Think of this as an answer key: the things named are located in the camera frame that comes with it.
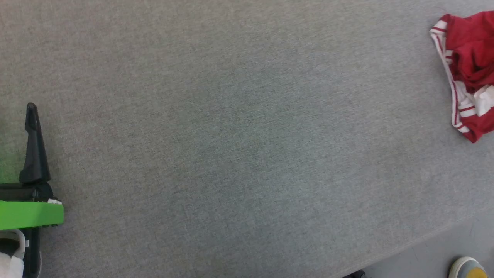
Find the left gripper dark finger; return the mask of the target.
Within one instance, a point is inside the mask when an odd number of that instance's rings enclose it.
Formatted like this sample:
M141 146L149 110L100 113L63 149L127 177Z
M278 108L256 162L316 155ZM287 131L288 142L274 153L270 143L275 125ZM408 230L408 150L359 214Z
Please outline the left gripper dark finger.
M19 182L34 184L49 182L51 173L48 166L44 138L37 106L29 102L26 109L25 130L28 134L24 167L19 174Z

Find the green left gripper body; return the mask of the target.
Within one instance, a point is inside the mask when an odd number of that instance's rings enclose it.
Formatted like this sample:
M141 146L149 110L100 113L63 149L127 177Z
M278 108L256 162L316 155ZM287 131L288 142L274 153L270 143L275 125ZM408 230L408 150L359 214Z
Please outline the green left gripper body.
M5 183L0 187L0 229L28 229L64 223L64 206L49 183Z

